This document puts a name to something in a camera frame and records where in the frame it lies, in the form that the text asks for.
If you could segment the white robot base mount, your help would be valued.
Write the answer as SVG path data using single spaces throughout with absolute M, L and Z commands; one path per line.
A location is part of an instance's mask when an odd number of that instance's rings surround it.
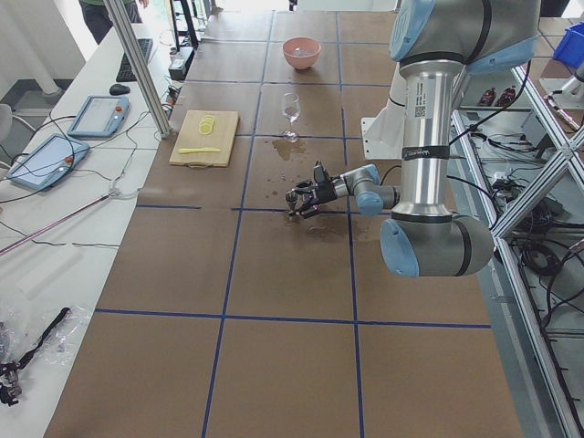
M 361 119 L 361 137 L 367 160 L 398 160 L 402 157 L 405 97 L 406 80 L 397 64 L 385 107 L 375 118 Z

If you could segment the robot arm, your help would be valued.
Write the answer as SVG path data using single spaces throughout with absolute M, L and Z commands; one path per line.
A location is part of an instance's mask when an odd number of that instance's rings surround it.
M 469 75 L 520 66 L 535 52 L 537 1 L 405 1 L 391 33 L 391 58 L 405 82 L 401 183 L 381 183 L 372 164 L 331 176 L 317 164 L 286 195 L 308 218 L 322 204 L 353 197 L 361 214 L 389 211 L 383 260 L 397 276 L 465 276 L 490 260 L 488 227 L 445 203 L 456 92 Z

